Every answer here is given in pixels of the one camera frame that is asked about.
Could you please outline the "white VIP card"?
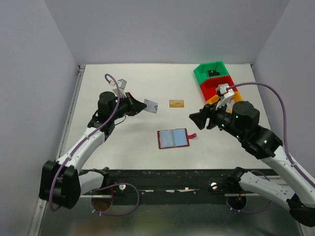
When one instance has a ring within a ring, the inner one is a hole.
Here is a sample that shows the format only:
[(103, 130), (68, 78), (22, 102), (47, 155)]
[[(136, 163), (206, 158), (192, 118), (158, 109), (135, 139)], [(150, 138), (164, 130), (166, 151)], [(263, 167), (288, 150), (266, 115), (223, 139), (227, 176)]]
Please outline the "white VIP card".
[(158, 103), (148, 100), (148, 99), (144, 99), (144, 103), (146, 104), (146, 108), (144, 109), (144, 111), (149, 112), (149, 113), (153, 113), (156, 114), (158, 111)]

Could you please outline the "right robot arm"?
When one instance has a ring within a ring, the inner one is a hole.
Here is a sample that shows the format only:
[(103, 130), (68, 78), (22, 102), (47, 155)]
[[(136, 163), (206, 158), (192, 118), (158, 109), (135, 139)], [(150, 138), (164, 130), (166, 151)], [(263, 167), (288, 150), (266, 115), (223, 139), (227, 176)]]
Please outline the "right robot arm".
[(202, 130), (218, 127), (235, 137), (246, 152), (267, 164), (286, 183), (280, 186), (255, 176), (250, 171), (236, 167), (226, 178), (224, 186), (233, 193), (249, 191), (265, 197), (284, 209), (299, 223), (315, 225), (315, 188), (286, 156), (282, 140), (271, 130), (260, 126), (260, 112), (248, 101), (236, 102), (232, 112), (225, 107), (206, 104), (189, 118)]

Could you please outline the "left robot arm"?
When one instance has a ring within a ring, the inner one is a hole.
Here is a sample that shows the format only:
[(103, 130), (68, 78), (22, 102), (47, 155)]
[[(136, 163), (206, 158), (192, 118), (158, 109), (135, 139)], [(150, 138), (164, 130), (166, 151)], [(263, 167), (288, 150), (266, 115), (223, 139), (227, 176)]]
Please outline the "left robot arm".
[(111, 135), (115, 120), (135, 116), (147, 105), (136, 100), (129, 92), (125, 97), (106, 91), (99, 95), (97, 110), (79, 141), (56, 161), (47, 161), (41, 172), (39, 198), (50, 205), (73, 208), (81, 195), (96, 191), (104, 194), (109, 189), (104, 170), (82, 171), (90, 156)]

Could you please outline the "gold credit card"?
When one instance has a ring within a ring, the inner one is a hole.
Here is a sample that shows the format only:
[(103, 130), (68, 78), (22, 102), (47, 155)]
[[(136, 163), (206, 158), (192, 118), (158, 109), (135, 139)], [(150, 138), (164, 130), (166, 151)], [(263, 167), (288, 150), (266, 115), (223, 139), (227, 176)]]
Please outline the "gold credit card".
[(183, 108), (184, 106), (184, 100), (169, 100), (170, 108)]

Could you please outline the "red leather card holder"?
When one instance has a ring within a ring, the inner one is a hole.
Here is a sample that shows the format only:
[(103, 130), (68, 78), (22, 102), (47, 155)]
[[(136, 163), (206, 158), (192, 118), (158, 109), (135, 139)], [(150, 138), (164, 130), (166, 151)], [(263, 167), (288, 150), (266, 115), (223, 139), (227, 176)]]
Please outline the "red leather card holder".
[(196, 136), (196, 133), (189, 135), (186, 128), (160, 130), (157, 132), (158, 148), (189, 147), (189, 141)]

